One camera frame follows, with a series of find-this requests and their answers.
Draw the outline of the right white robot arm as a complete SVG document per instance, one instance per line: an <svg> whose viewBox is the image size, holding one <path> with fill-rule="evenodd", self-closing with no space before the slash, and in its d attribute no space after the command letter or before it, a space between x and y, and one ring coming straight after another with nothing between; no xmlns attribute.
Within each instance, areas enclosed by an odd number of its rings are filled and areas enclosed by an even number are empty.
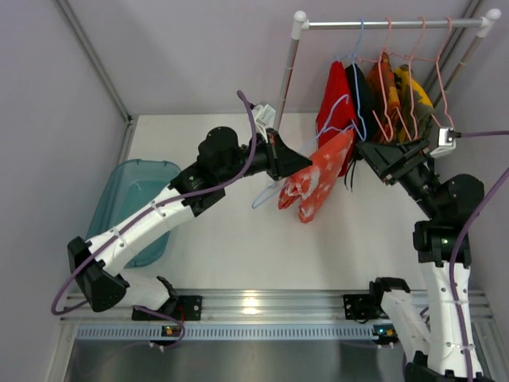
<svg viewBox="0 0 509 382"><path fill-rule="evenodd" d="M407 381L488 381L474 344L468 295L468 225L484 199L484 183L466 173L441 181L423 139L360 142L356 149L384 184L400 184L427 217L414 225L413 246L428 315L414 307L404 279L378 277L368 294L344 296L346 318L390 320L405 352Z"/></svg>

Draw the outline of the orange white tie-dye trousers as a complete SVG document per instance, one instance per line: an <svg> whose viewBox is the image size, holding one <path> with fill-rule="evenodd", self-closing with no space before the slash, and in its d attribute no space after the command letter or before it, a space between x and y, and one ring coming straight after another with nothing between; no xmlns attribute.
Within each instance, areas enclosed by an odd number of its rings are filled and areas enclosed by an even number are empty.
<svg viewBox="0 0 509 382"><path fill-rule="evenodd" d="M312 165L288 177L278 197L278 209L300 201L297 216L306 224L313 220L331 193L355 140L353 131L336 134L311 155Z"/></svg>

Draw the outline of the red trousers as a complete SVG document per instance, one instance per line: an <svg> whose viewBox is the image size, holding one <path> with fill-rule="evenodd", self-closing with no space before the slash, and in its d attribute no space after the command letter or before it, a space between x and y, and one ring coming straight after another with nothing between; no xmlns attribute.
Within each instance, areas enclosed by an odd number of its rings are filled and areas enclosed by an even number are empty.
<svg viewBox="0 0 509 382"><path fill-rule="evenodd" d="M330 142L340 151L345 150L344 161L337 177L343 177L347 172L353 146L358 138L357 125L358 119L345 68L336 61L329 69L324 97L316 117L316 134L319 150Z"/></svg>

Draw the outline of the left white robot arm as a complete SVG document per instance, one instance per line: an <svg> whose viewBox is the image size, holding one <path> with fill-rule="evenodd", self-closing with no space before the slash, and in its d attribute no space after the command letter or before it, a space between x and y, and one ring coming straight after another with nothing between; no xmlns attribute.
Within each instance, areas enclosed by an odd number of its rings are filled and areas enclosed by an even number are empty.
<svg viewBox="0 0 509 382"><path fill-rule="evenodd" d="M147 278L126 265L176 226L194 219L225 197L225 187L242 177L264 172L273 180L287 178L311 165L290 149L279 133L256 134L239 145L230 127L216 127L198 146L196 161L182 170L146 206L104 233L68 243L68 258L76 283L95 312L130 306L170 315L177 293L162 276Z"/></svg>

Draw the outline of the light blue hanger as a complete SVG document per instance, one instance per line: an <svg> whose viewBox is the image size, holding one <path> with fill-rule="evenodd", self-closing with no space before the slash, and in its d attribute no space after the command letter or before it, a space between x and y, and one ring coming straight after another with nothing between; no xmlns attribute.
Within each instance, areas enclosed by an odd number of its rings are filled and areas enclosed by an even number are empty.
<svg viewBox="0 0 509 382"><path fill-rule="evenodd" d="M353 72L353 77L354 77L354 92L353 94L355 95L355 100L356 100L356 116L360 122L360 125L362 126L362 128L359 128L357 127L356 128L356 132L359 136L359 139L364 142L367 138L367 126L366 126L366 123L365 123L365 119L363 118L362 114L361 114L361 100L360 100L360 91L359 91L359 77L358 77L358 66L356 64L356 59L357 59L357 53L358 53L358 50L359 50L359 46L360 46L360 43L362 41L362 38L363 38L363 34L364 34L364 23L365 21L360 18L359 20L360 22L360 32L359 32L359 37L356 41L356 44L355 44L355 47L354 49L352 50L352 52L346 56L343 56L340 58L340 60L343 60L345 58L349 58L350 61L351 61L351 67L352 67L352 72Z"/></svg>
<svg viewBox="0 0 509 382"><path fill-rule="evenodd" d="M332 105L331 110L328 113L328 116L325 120L323 128L318 131L313 138L311 138L300 150L300 154L305 154L307 149L314 145L316 148L318 147L319 138L321 138L325 133L329 131L335 131L340 134L345 134L346 132L354 131L354 135L357 135L356 128L357 123L351 119L351 122L343 129L338 127L334 127L331 124L331 120L334 114L334 111L337 109L339 105L342 103L349 104L351 102L351 96L347 94L343 94L339 97L335 103ZM257 209L261 205L265 204L267 201L277 196L282 190L285 190L288 187L286 181L274 181L272 184L268 185L252 202L251 208Z"/></svg>

